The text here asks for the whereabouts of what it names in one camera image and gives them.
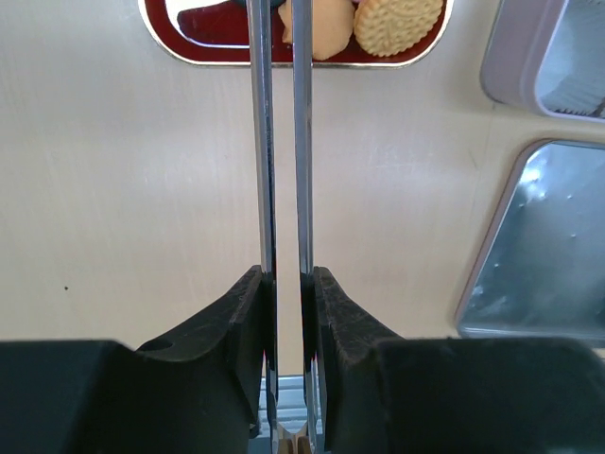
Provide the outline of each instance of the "cookie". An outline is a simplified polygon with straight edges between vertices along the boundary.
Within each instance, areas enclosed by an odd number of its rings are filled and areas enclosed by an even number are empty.
[[[292,0],[277,12],[284,23],[284,43],[292,44]],[[343,51],[353,35],[351,0],[313,0],[313,58],[327,60]]]
[[[371,55],[398,54],[428,34],[442,9],[443,0],[364,0],[355,13],[355,38]]]

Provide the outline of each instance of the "wooden table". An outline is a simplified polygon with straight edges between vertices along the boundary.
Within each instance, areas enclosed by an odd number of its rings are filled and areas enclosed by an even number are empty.
[[[456,0],[401,70],[314,72],[317,264],[407,337],[453,313],[515,156],[599,125],[480,88],[497,0]],[[274,72],[283,374],[302,371],[292,74]],[[0,16],[0,336],[129,345],[259,261],[250,73],[169,57],[136,0],[9,2]]]

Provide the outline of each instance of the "red plate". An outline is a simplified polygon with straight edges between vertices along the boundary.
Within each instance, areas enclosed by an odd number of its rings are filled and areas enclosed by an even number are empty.
[[[354,37],[345,50],[317,66],[407,66],[428,54],[445,31],[454,0],[445,0],[433,29],[419,43],[392,57],[374,57],[364,52]],[[205,8],[178,13],[172,22],[165,0],[139,0],[147,28],[156,41],[174,56],[195,64],[250,64],[246,9],[231,0]],[[173,23],[178,22],[180,31]],[[277,12],[272,15],[273,61],[292,63],[292,46],[282,43],[284,25]]]

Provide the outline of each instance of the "metal rod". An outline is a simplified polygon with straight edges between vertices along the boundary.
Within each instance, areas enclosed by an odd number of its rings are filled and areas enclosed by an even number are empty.
[[[272,318],[272,345],[266,351],[267,414],[271,453],[277,454],[278,367],[277,281],[275,249],[275,175],[273,169],[273,94],[271,90],[271,10],[269,0],[247,0],[252,73],[252,105],[256,146],[261,267],[268,289]]]
[[[305,305],[315,298],[313,286],[313,160],[312,160],[312,0],[292,1],[294,47],[294,140],[296,154],[296,201],[299,230],[302,319]],[[313,452],[317,443],[317,352],[315,340],[304,343],[304,390],[308,436]]]

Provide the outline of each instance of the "silver metal bar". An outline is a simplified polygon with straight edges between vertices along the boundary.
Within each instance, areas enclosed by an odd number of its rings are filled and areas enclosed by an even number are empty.
[[[273,168],[273,94],[271,90],[271,10],[269,0],[247,0],[256,146],[261,267],[272,302],[273,348],[267,352],[267,410],[271,453],[277,454],[278,367],[277,281],[275,250],[275,175]]]
[[[312,160],[312,18],[311,0],[292,1],[294,47],[294,140],[296,153],[296,202],[299,230],[299,265],[302,305],[314,298],[313,289],[313,160]],[[305,342],[304,390],[311,450],[317,443],[317,352]]]

